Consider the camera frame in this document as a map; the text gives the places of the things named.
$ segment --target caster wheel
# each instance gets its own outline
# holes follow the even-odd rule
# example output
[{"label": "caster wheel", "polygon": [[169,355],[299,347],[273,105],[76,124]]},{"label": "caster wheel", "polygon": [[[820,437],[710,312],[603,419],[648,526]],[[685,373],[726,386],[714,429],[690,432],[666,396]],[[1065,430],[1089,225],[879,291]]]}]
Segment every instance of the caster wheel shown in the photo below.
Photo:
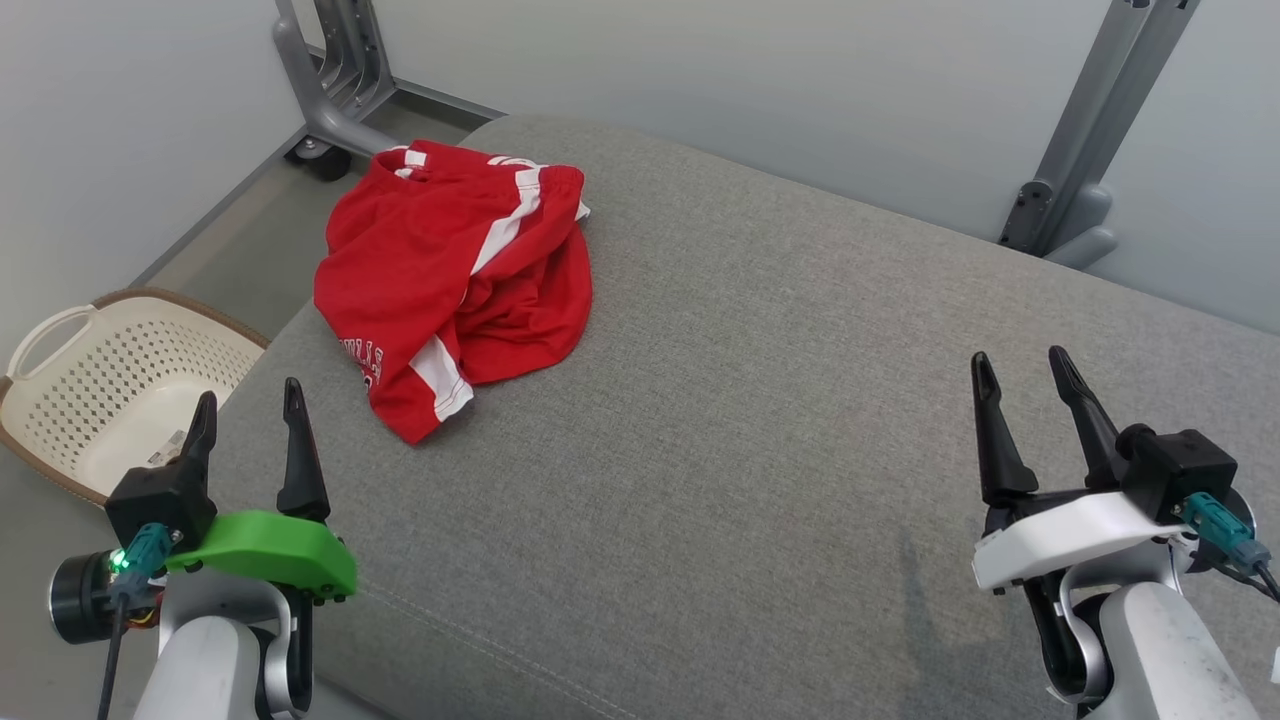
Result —
[{"label": "caster wheel", "polygon": [[342,147],[330,147],[324,155],[307,160],[307,170],[321,182],[334,182],[351,170],[351,152]]}]

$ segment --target white wall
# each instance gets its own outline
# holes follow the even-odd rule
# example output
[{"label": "white wall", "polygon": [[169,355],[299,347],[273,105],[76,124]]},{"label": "white wall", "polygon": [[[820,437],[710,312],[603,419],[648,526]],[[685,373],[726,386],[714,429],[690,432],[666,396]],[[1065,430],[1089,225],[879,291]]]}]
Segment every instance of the white wall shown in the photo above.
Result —
[{"label": "white wall", "polygon": [[270,0],[0,3],[0,361],[122,288],[302,127]]},{"label": "white wall", "polygon": [[1280,333],[1280,4],[1201,3],[1103,184],[1089,272]]},{"label": "white wall", "polygon": [[979,237],[1107,0],[375,0],[397,77],[639,127]]}]

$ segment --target couch cushion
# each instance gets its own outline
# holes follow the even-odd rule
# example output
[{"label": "couch cushion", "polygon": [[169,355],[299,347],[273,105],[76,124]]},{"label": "couch cushion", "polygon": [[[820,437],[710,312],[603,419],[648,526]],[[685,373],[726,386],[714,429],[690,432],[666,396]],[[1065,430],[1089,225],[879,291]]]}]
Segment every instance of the couch cushion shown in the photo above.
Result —
[{"label": "couch cushion", "polygon": [[[1231,452],[1280,541],[1275,337],[627,129],[508,117],[466,143],[586,172],[576,352],[410,447],[308,306],[227,406],[210,482],[274,506],[297,375],[364,584],[317,612],[317,667],[397,715],[1061,717],[1025,602],[969,569],[977,350],[1046,487],[1085,470],[1060,343],[1121,427]],[[1280,712],[1253,620],[1276,609],[1184,585]]]}]

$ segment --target metal stand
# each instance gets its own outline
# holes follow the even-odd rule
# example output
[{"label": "metal stand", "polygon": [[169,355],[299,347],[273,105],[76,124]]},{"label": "metal stand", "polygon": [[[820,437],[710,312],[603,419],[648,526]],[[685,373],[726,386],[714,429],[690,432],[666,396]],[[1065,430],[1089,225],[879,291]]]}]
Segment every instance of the metal stand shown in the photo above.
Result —
[{"label": "metal stand", "polygon": [[1115,250],[1098,183],[1199,0],[1112,0],[1036,178],[1018,191],[1000,243],[1083,269]]},{"label": "metal stand", "polygon": [[314,160],[330,147],[374,155],[398,145],[362,120],[396,91],[378,19],[369,0],[315,0],[325,33],[325,56],[316,70],[291,0],[276,0],[280,19],[275,47],[307,123],[294,152]]}]

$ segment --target laundry basket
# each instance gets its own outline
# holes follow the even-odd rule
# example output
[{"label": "laundry basket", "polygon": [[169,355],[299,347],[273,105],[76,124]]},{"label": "laundry basket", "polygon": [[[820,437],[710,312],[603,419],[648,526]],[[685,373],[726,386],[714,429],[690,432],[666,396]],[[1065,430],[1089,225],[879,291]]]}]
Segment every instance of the laundry basket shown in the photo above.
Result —
[{"label": "laundry basket", "polygon": [[[82,327],[61,347],[44,360],[29,357],[72,323]],[[72,307],[33,329],[0,378],[0,442],[50,480],[102,505],[125,470],[177,455],[200,395],[211,389],[221,405],[266,343],[236,320],[156,288]]]}]

